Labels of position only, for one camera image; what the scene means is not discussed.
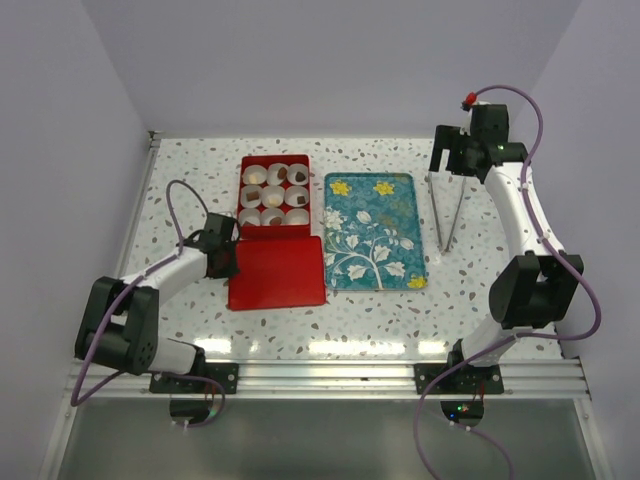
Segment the metal tweezers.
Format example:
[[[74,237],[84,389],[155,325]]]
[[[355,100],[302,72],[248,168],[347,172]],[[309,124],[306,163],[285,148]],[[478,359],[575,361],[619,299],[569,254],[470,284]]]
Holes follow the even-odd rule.
[[[433,224],[434,231],[436,234],[437,247],[439,252],[444,255],[450,252],[451,246],[453,244],[453,237],[456,231],[456,227],[458,224],[458,220],[460,218],[460,213],[462,209],[462,204],[465,197],[465,188],[466,188],[466,178],[463,178],[460,183],[459,193],[457,195],[457,201],[455,204],[454,214],[451,220],[451,225],[449,232],[444,234],[443,224],[440,219],[439,210],[438,210],[438,202],[436,198],[436,187],[434,183],[434,173],[429,172],[427,175],[427,184],[429,191],[429,198],[431,204],[431,210],[433,214]]]

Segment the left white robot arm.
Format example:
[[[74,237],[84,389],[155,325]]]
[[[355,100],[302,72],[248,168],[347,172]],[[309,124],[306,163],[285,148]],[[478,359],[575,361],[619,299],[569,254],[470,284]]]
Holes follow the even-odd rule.
[[[236,275],[238,240],[236,219],[209,213],[203,229],[147,270],[96,280],[76,337],[75,357],[133,375],[171,373],[185,392],[201,390],[208,379],[202,349],[162,338],[159,310],[197,281]]]

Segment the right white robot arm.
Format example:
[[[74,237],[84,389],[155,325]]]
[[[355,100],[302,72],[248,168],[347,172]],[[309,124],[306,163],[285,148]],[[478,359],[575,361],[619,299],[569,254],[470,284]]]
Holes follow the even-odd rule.
[[[489,312],[452,349],[445,369],[451,389],[468,392],[481,380],[479,367],[498,364],[522,334],[540,334],[562,320],[578,286],[584,263],[570,255],[553,233],[541,207],[528,151],[509,139],[504,104],[467,101],[464,126],[440,125],[435,132],[430,171],[474,177],[493,201],[506,236],[508,264],[489,289]]]

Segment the red box lid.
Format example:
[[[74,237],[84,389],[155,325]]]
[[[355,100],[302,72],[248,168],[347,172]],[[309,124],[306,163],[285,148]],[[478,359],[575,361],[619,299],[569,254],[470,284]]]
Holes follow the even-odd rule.
[[[321,239],[317,236],[244,240],[239,272],[229,280],[232,311],[319,306],[326,301]]]

